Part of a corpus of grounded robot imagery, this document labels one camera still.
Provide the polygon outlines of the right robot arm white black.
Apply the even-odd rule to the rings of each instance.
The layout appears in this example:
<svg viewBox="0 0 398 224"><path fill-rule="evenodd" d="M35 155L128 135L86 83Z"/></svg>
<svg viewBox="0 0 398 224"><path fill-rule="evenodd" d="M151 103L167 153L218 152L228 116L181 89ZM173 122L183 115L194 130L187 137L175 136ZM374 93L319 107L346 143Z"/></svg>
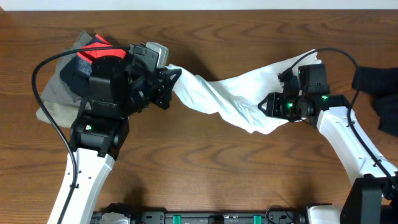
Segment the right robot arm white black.
<svg viewBox="0 0 398 224"><path fill-rule="evenodd" d="M296 223L397 223L397 167L368 138L343 95L332 95L323 64L304 65L294 76L279 74L281 93L268 94L258 109L289 122L307 118L335 150L352 187L343 206L307 205Z"/></svg>

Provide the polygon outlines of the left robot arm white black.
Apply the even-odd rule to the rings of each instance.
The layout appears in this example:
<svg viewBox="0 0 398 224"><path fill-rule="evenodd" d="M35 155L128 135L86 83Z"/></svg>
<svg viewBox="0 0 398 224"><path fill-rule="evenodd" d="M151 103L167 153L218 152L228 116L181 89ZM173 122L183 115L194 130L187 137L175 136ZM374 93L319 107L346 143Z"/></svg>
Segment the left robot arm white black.
<svg viewBox="0 0 398 224"><path fill-rule="evenodd" d="M91 64L90 95L70 128L67 166L49 223L89 223L103 184L129 134L129 117L150 104L170 106L180 69L116 56Z"/></svg>

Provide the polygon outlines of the white t-shirt with robot print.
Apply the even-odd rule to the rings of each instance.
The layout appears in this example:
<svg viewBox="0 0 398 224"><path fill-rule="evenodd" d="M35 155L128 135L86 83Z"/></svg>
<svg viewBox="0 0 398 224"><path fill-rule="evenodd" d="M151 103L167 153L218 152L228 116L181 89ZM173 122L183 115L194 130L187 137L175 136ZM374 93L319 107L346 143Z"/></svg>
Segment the white t-shirt with robot print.
<svg viewBox="0 0 398 224"><path fill-rule="evenodd" d="M277 75L302 56L303 54L300 54L215 82L207 81L200 75L194 75L177 65L170 64L167 68L182 71L173 87L173 92L188 108L205 114L218 113L226 122L249 133L257 131L269 134L288 121L268 117L257 106L268 94L283 92Z"/></svg>

